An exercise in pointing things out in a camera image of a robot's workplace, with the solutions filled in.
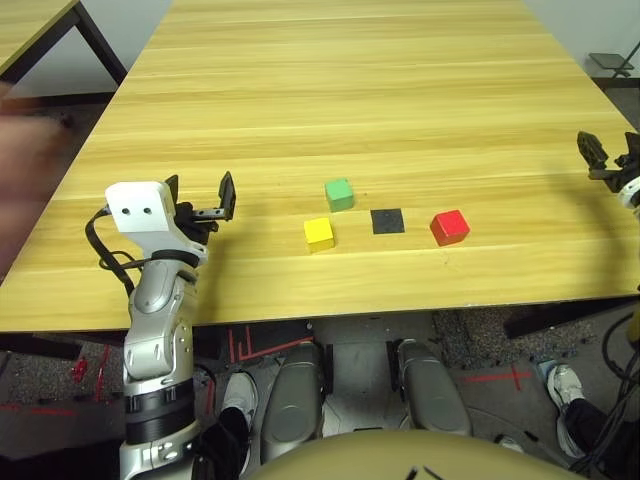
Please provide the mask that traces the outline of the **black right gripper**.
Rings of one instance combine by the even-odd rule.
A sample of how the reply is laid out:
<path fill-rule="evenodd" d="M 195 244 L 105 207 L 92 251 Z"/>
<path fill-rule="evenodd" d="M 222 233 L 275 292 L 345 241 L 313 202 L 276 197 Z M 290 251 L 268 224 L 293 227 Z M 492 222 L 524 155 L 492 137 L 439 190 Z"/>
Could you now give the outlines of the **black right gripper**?
<path fill-rule="evenodd" d="M 639 177 L 640 135 L 626 132 L 628 152 L 614 160 L 618 169 L 607 167 L 608 154 L 593 134 L 579 131 L 577 146 L 589 168 L 589 178 L 602 180 L 612 193 L 620 193 L 625 185 Z"/>

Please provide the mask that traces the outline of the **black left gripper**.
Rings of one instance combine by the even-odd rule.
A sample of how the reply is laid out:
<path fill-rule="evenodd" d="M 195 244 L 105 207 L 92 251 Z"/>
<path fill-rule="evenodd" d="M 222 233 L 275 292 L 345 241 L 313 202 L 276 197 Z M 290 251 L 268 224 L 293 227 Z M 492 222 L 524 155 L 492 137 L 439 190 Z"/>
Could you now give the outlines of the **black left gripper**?
<path fill-rule="evenodd" d="M 178 202 L 179 176 L 174 174 L 165 180 L 169 187 L 173 203 Z M 180 202 L 175 205 L 174 223 L 178 229 L 193 242 L 207 246 L 209 236 L 219 229 L 218 220 L 233 219 L 236 191 L 230 171 L 223 176 L 219 185 L 219 208 L 195 209 L 190 202 Z"/>

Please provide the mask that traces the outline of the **blurred person hand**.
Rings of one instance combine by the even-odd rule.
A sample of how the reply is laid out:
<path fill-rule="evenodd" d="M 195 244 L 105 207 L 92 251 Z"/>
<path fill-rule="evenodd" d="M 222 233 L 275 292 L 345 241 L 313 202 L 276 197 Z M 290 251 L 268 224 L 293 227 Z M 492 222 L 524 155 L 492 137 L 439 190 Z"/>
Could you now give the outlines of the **blurred person hand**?
<path fill-rule="evenodd" d="M 1 276 L 5 277 L 59 182 L 67 128 L 1 84 Z"/>

